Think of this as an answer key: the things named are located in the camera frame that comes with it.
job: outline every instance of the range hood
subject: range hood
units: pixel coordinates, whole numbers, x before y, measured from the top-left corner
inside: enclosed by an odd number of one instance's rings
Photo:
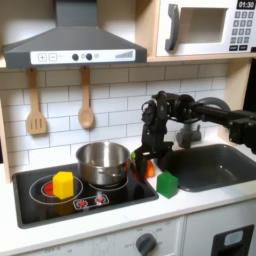
[[[146,62],[147,50],[97,27],[97,0],[56,0],[56,28],[3,47],[7,68]]]

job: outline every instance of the oven knob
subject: oven knob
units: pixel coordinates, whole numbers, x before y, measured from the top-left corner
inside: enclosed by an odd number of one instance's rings
[[[87,60],[92,60],[92,55],[91,55],[90,53],[87,53],[87,54],[86,54],[86,59],[87,59]]]
[[[150,234],[143,234],[136,241],[136,247],[142,256],[147,256],[156,247],[156,239]]]
[[[73,59],[74,61],[78,61],[79,56],[78,56],[77,54],[73,54],[73,55],[72,55],[72,59]]]
[[[97,202],[103,204],[103,203],[104,203],[104,197],[98,196],[98,197],[97,197]]]
[[[86,202],[85,202],[85,201],[80,201],[80,202],[79,202],[79,205],[80,205],[81,207],[84,207],[84,206],[86,206]]]

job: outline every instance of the wooden utensil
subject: wooden utensil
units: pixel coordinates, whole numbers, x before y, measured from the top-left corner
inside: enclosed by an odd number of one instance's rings
[[[46,133],[46,120],[39,111],[36,69],[28,69],[27,76],[31,99],[31,112],[27,118],[27,131],[31,135]]]
[[[83,128],[91,128],[93,126],[93,112],[90,108],[90,69],[82,67],[80,69],[82,81],[82,99],[83,105],[79,111],[79,122]]]

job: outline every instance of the white cabinet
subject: white cabinet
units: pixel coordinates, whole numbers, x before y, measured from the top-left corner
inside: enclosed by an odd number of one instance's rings
[[[210,256],[215,235],[252,224],[256,226],[256,200],[188,215],[183,254],[181,255]],[[248,256],[256,255],[255,228]],[[229,243],[229,239],[230,236],[226,236],[226,241],[223,240],[224,243]],[[241,239],[241,232],[234,233],[233,239],[234,243],[236,240],[239,241],[239,239]]]
[[[180,256],[184,217],[167,219],[119,232],[101,235],[21,254],[22,256],[140,256],[138,240],[145,235],[153,239],[154,248],[149,256]],[[140,249],[150,241],[140,240]]]

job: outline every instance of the yellow block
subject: yellow block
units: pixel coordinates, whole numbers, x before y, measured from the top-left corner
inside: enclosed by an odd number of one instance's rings
[[[61,200],[74,195],[74,177],[72,172],[58,172],[53,177],[53,194]]]

